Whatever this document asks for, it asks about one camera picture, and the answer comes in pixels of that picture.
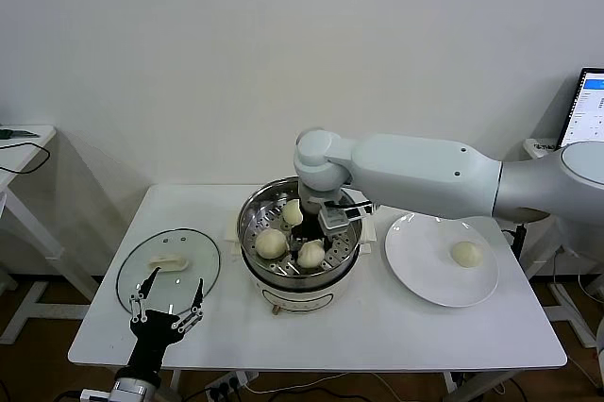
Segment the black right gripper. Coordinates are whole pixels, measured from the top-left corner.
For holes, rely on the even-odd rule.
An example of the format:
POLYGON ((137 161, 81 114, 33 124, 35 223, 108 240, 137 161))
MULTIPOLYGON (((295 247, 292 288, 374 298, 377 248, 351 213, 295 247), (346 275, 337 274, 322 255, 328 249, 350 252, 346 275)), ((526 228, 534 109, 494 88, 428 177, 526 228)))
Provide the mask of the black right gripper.
POLYGON ((291 252, 298 252, 304 243, 313 241, 324 242, 325 234, 319 223, 318 211, 306 210, 303 204, 300 205, 302 213, 302 223, 292 227, 289 238, 289 249, 291 252))

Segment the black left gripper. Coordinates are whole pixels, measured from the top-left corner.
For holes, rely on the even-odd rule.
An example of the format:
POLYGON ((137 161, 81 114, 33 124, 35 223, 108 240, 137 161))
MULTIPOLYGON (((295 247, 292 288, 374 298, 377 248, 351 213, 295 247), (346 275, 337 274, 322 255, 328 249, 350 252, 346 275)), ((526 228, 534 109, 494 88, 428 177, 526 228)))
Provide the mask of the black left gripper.
POLYGON ((135 346, 127 363, 131 367, 160 369, 167 347, 181 341, 182 333, 190 331, 203 318, 203 278, 199 279, 193 302, 184 317, 157 310, 146 310, 146 300, 159 270, 160 268, 156 267, 129 297, 130 330, 136 337, 135 346))

